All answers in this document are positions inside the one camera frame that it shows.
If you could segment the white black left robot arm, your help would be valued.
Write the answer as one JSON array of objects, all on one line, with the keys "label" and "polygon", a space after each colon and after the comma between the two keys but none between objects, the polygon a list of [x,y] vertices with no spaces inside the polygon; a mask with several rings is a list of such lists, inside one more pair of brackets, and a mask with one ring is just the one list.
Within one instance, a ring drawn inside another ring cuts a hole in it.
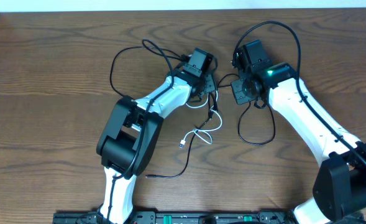
[{"label": "white black left robot arm", "polygon": [[185,65],[169,72],[147,96],[117,101],[96,146],[106,175],[100,223],[129,219],[137,177],[152,158],[164,119],[191,98],[215,92],[213,73]]}]

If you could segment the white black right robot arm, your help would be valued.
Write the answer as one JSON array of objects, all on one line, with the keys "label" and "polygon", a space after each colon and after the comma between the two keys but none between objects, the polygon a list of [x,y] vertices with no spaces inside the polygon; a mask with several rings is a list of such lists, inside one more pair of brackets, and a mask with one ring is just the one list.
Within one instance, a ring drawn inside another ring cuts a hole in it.
[{"label": "white black right robot arm", "polygon": [[263,53],[236,53],[238,104],[256,103],[280,113],[307,144],[319,171],[313,196],[293,210],[296,223],[330,223],[366,208],[366,143],[344,129],[308,92],[299,71],[273,64]]}]

